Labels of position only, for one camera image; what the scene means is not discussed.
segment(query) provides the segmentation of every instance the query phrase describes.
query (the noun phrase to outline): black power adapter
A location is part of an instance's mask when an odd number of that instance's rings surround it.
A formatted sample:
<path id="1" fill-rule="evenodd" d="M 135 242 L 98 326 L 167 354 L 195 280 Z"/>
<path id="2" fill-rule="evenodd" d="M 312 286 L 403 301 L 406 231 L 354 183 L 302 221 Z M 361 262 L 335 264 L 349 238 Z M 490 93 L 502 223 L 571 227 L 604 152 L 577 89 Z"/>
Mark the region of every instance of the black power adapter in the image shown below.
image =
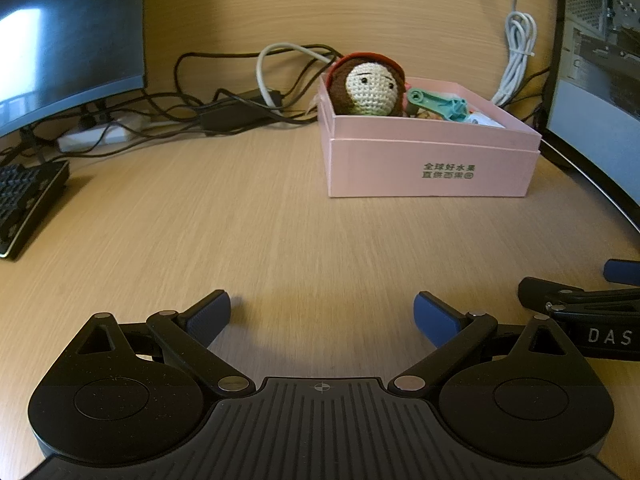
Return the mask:
<path id="1" fill-rule="evenodd" d="M 282 106 L 283 95 L 277 90 L 270 90 L 271 99 L 277 107 Z M 247 101 L 266 106 L 258 89 L 239 94 Z M 278 122 L 269 117 L 260 108 L 249 106 L 242 101 L 227 97 L 216 101 L 216 107 L 200 115 L 200 126 L 203 130 L 219 133 L 231 133 L 235 130 L 247 130 Z"/>

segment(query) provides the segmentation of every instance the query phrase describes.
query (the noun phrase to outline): doll face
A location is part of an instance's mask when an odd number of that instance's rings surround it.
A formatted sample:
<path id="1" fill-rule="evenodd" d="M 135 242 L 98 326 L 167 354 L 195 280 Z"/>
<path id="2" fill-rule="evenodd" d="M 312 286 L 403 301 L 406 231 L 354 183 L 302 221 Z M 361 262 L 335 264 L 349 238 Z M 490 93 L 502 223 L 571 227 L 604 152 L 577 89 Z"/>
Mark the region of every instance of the doll face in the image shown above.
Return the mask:
<path id="1" fill-rule="evenodd" d="M 380 63 L 356 66 L 347 76 L 346 89 L 359 115 L 389 115 L 398 100 L 398 83 Z"/>

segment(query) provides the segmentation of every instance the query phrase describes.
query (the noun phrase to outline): coiled white cable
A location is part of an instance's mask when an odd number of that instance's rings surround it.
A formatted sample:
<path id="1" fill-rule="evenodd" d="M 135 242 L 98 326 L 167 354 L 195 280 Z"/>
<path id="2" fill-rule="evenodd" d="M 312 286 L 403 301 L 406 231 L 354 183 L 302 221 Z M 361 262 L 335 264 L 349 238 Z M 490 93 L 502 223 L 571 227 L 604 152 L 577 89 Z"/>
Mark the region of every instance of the coiled white cable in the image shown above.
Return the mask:
<path id="1" fill-rule="evenodd" d="M 533 47 L 538 38 L 538 27 L 533 16 L 526 12 L 518 12 L 518 0 L 513 0 L 511 12 L 504 23 L 509 48 L 509 62 L 504 70 L 498 91 L 491 99 L 492 103 L 505 104 L 520 87 L 527 70 L 529 56 L 533 56 Z"/>
<path id="2" fill-rule="evenodd" d="M 264 75 L 262 74 L 262 62 L 264 61 L 264 58 L 267 56 L 268 53 L 270 53 L 272 50 L 275 50 L 277 48 L 293 48 L 294 50 L 298 50 L 300 52 L 303 52 L 304 54 L 309 54 L 311 57 L 315 57 L 317 60 L 320 60 L 324 63 L 331 62 L 331 59 L 329 59 L 328 57 L 322 56 L 321 54 L 318 54 L 313 50 L 309 50 L 308 48 L 305 48 L 303 46 L 296 45 L 293 43 L 273 43 L 273 44 L 270 44 L 269 46 L 266 46 L 261 51 L 260 56 L 258 56 L 258 61 L 255 65 L 255 78 L 258 81 L 258 88 L 260 89 L 260 94 L 262 94 L 262 98 L 264 99 L 265 104 L 272 108 L 277 108 L 277 106 L 276 106 L 276 103 L 273 102 L 273 99 L 271 99 L 271 95 L 269 94 L 269 89 L 267 88 L 267 85 L 264 83 Z M 277 114 L 281 114 L 279 110 L 274 110 L 274 112 Z"/>

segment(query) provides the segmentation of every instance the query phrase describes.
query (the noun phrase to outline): black keyboard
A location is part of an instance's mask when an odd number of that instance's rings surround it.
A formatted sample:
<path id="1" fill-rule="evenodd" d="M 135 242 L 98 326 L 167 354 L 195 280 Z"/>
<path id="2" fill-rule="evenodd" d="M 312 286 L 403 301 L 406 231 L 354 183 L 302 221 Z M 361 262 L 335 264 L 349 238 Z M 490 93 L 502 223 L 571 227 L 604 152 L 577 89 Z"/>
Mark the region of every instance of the black keyboard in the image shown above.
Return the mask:
<path id="1" fill-rule="evenodd" d="M 69 163 L 0 168 L 0 258 L 15 258 L 62 194 Z"/>

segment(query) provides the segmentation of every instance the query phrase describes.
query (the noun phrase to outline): metal screw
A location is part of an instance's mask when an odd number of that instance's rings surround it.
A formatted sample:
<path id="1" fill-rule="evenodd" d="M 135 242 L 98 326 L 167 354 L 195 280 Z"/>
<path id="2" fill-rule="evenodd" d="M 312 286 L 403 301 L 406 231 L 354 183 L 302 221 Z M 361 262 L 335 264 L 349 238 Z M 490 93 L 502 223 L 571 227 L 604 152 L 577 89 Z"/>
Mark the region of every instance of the metal screw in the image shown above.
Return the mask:
<path id="1" fill-rule="evenodd" d="M 224 392 L 241 392 L 249 387 L 249 381 L 244 377 L 229 375 L 218 381 L 218 387 Z"/>
<path id="2" fill-rule="evenodd" d="M 423 378 L 415 375 L 401 375 L 396 378 L 394 384 L 398 390 L 404 392 L 417 392 L 427 385 Z"/>

